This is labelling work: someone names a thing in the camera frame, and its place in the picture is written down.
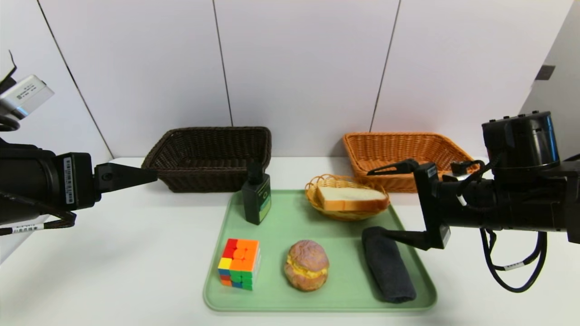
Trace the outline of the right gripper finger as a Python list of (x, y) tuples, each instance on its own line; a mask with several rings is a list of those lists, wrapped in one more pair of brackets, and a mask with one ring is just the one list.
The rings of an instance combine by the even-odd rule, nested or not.
[(379, 175), (406, 175), (413, 173), (418, 169), (419, 163), (412, 158), (404, 159), (389, 165), (371, 169), (367, 172), (367, 176)]
[(379, 226), (374, 227), (374, 229), (380, 236), (386, 239), (391, 239), (416, 249), (429, 250), (432, 248), (430, 236), (427, 231), (388, 230)]

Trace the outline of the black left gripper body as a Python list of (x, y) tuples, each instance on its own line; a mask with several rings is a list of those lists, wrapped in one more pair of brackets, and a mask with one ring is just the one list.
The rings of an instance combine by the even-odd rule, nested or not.
[(95, 204), (91, 156), (37, 147), (2, 147), (1, 192), (76, 211)]

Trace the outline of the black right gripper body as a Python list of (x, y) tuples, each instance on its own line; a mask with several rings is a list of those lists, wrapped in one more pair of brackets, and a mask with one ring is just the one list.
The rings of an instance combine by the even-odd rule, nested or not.
[(419, 165), (413, 173), (423, 220), (431, 246), (444, 249), (451, 237), (450, 227), (479, 228), (485, 224), (483, 213), (497, 206), (493, 180), (472, 180), (462, 192), (466, 206), (457, 198), (457, 188), (468, 179), (472, 163), (452, 163), (451, 171), (439, 174), (435, 163)]

